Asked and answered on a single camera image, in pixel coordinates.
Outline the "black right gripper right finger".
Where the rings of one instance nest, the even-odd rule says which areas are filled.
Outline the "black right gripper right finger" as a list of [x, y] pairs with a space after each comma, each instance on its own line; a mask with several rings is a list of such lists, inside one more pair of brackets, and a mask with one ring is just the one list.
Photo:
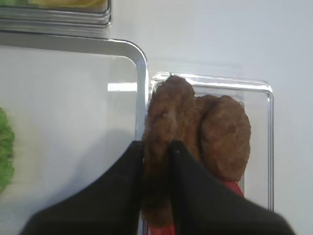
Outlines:
[[178, 235], [294, 234], [282, 216], [224, 186], [179, 141], [170, 144], [170, 190]]

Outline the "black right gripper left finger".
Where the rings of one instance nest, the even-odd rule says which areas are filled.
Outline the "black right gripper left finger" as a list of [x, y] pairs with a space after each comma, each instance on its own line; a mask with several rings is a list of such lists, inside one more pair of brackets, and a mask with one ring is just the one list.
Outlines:
[[35, 213], [22, 235], [135, 235], [143, 177], [143, 142], [133, 141], [96, 181]]

